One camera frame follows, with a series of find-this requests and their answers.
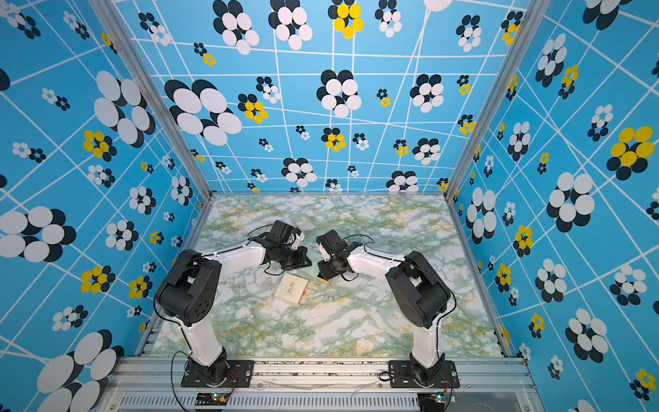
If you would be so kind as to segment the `beige drawer jewelry box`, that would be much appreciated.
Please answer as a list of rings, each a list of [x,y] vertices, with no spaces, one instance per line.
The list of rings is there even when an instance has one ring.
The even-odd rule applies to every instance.
[[[307,279],[286,273],[281,277],[281,282],[275,292],[275,298],[298,306],[307,291],[308,284]]]

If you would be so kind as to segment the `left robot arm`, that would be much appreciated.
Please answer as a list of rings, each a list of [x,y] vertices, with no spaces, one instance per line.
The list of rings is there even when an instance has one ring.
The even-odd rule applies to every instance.
[[[175,323],[187,347],[183,387],[247,387],[250,377],[231,369],[226,349],[214,332],[209,314],[223,276],[264,264],[277,263],[284,271],[309,267],[303,232],[283,221],[270,230],[219,252],[185,249],[161,282],[154,297],[158,316]]]

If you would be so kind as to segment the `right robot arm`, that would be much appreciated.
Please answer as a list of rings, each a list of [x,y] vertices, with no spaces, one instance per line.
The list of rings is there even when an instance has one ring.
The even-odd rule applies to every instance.
[[[452,310],[455,295],[420,252],[393,255],[360,242],[348,243],[334,230],[316,238],[322,260],[319,278],[329,282],[347,273],[384,280],[404,317],[413,326],[411,374],[417,384],[429,387],[443,377],[444,351],[441,322]]]

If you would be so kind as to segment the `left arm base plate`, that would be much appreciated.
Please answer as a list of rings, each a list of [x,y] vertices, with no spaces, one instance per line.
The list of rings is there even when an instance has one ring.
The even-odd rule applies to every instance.
[[[191,358],[185,364],[181,379],[184,388],[247,388],[254,373],[253,360],[218,360],[204,367]]]

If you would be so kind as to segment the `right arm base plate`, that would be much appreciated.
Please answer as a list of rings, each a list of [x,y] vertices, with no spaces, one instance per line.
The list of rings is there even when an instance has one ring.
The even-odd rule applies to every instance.
[[[387,372],[395,389],[458,389],[461,384],[456,365],[451,360],[424,368],[416,360],[390,360]]]

